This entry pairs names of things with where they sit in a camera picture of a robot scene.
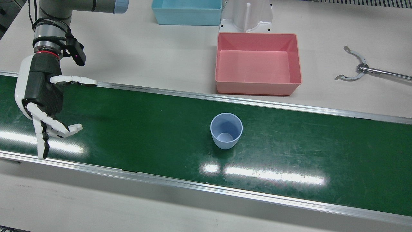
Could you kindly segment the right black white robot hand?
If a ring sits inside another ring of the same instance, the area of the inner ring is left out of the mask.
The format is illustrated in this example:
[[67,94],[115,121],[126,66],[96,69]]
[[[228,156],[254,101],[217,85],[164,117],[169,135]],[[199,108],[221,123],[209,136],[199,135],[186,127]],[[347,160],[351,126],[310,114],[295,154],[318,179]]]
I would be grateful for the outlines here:
[[81,124],[66,126],[56,118],[63,108],[67,84],[96,86],[96,80],[62,75],[60,60],[52,52],[40,51],[22,60],[14,98],[22,113],[32,121],[37,140],[37,157],[46,159],[50,137],[66,138],[82,130]]

